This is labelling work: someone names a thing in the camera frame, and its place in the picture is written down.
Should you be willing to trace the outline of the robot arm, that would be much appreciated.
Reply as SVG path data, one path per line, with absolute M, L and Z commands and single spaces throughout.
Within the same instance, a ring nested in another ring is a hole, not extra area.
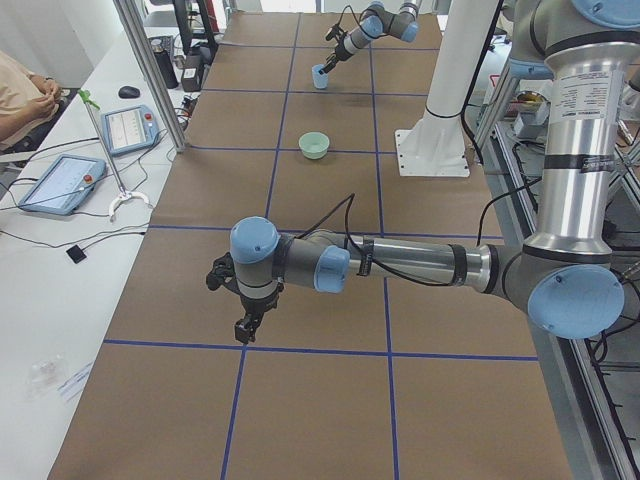
M 248 217 L 231 230 L 228 288 L 241 299 L 235 325 L 254 340 L 286 284 L 340 292 L 349 272 L 430 287 L 469 286 L 503 298 L 539 328 L 585 339 L 621 315 L 625 294 L 603 241 L 608 181 L 624 76 L 639 53 L 635 1 L 519 1 L 514 60 L 540 60 L 554 83 L 536 228 L 520 247 L 436 245 L 337 234 L 279 232 Z
M 339 62 L 345 62 L 374 40 L 391 36 L 403 42 L 413 42 L 419 31 L 418 15 L 421 1 L 404 1 L 397 13 L 385 9 L 381 1 L 372 1 L 356 20 L 356 26 L 346 31 L 341 26 L 342 16 L 332 25 L 325 40 L 335 40 L 333 52 L 320 66 L 320 74 L 328 74 Z

